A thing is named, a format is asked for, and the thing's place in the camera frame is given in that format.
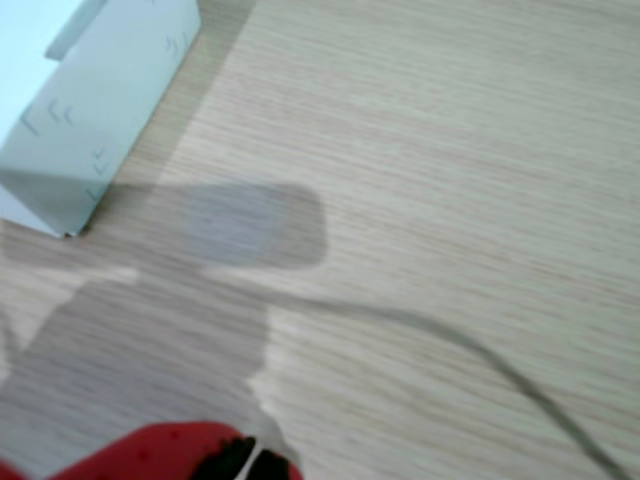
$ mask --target printed marking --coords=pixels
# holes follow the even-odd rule
[[[40,133],[35,129],[33,125],[29,123],[29,120],[27,120],[27,115],[29,115],[30,111],[31,111],[31,105],[29,105],[26,108],[26,110],[22,113],[22,115],[20,115],[20,121],[25,127],[27,127],[27,130],[33,133],[36,137],[39,137]]]
[[[58,99],[52,100],[49,106],[47,107],[47,112],[49,112],[49,115],[51,115],[51,118],[53,118],[53,120],[56,123],[60,123],[60,117],[55,112],[55,108],[57,104],[58,104]]]
[[[104,175],[104,172],[107,171],[107,168],[109,167],[108,163],[105,163],[102,167],[98,166],[97,163],[93,164],[93,169],[96,171],[96,173],[100,176]]]

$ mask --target wooden table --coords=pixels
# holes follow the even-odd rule
[[[217,419],[310,479],[639,478],[640,4],[202,11],[89,231],[2,225],[0,455]]]

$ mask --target red object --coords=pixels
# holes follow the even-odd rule
[[[188,480],[195,467],[243,435],[222,423],[167,423],[142,428],[50,480]],[[290,480],[303,480],[289,464]],[[0,464],[0,480],[25,480]]]

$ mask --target light wood surface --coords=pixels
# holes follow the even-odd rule
[[[1,227],[0,455],[207,418],[310,479],[640,478],[640,4],[201,6],[86,235]]]

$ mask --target white box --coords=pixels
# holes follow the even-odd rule
[[[199,28],[196,0],[0,0],[0,217],[77,235]]]

